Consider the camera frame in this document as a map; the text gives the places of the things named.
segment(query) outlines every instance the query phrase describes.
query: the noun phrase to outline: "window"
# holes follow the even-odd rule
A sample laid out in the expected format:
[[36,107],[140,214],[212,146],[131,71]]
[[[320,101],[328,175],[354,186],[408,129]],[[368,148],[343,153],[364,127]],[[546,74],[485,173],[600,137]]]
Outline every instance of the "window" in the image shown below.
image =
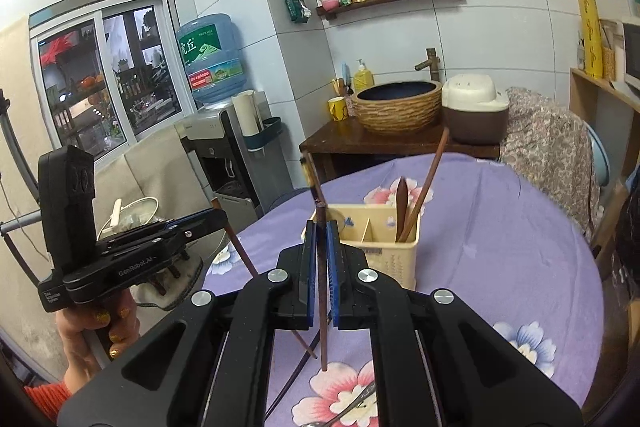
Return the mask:
[[105,161],[194,111],[163,1],[108,0],[31,31],[54,147]]

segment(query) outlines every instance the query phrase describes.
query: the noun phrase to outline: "silver screw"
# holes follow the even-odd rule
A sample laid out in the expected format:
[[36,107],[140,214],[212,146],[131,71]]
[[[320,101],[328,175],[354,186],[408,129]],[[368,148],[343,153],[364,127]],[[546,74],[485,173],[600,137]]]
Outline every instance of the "silver screw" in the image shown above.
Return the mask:
[[196,306],[206,306],[211,302],[211,294],[204,290],[200,290],[191,296],[191,302]]
[[358,279],[360,279],[362,282],[373,282],[377,278],[378,272],[370,268],[365,268],[364,270],[360,270],[358,272]]
[[282,270],[280,268],[273,269],[267,274],[267,279],[269,279],[271,282],[286,281],[287,277],[289,277],[289,274],[286,272],[286,270]]
[[453,293],[449,290],[437,290],[433,294],[433,298],[438,304],[451,304],[453,302]]

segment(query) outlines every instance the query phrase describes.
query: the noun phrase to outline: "yellow mug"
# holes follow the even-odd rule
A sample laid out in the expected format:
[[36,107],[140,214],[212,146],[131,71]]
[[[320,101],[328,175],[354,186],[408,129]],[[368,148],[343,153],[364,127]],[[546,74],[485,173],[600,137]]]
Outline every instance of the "yellow mug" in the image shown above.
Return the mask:
[[341,120],[347,120],[347,103],[344,101],[343,96],[336,96],[329,100],[329,112],[331,113],[331,118],[335,121],[339,122]]

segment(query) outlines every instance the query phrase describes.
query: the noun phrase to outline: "purple tablecloth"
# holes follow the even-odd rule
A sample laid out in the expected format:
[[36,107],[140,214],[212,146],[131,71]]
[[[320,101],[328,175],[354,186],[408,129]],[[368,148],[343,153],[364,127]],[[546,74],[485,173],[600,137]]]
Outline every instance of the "purple tablecloth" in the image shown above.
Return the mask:
[[[393,160],[328,182],[322,190],[329,204],[393,201],[393,182],[405,176],[421,184],[432,158]],[[503,164],[446,154],[432,189],[421,218],[416,290],[452,289],[583,404],[600,354],[603,302],[600,277],[580,233],[553,202]],[[275,266],[280,250],[300,243],[313,209],[310,194],[300,194],[239,234],[259,272]],[[224,257],[216,258],[204,282],[218,295],[249,279],[237,253]],[[316,312],[316,327],[302,332],[308,341],[317,323]],[[367,331],[331,328],[328,350],[329,371],[319,373],[319,360],[310,360],[267,425],[326,421],[372,381]],[[268,405],[302,354],[292,334],[276,332]],[[378,427],[374,397],[364,406],[335,426]]]

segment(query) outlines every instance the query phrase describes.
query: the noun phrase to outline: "bronze faucet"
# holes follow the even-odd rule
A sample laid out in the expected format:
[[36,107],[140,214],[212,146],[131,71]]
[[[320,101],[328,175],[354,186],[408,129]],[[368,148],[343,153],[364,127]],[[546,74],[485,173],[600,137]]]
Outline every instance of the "bronze faucet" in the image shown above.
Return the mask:
[[427,48],[427,60],[421,62],[420,64],[416,64],[414,69],[416,71],[422,71],[427,66],[429,67],[431,80],[433,82],[440,81],[440,72],[438,71],[438,64],[440,63],[440,59],[438,55],[436,55],[436,48]]

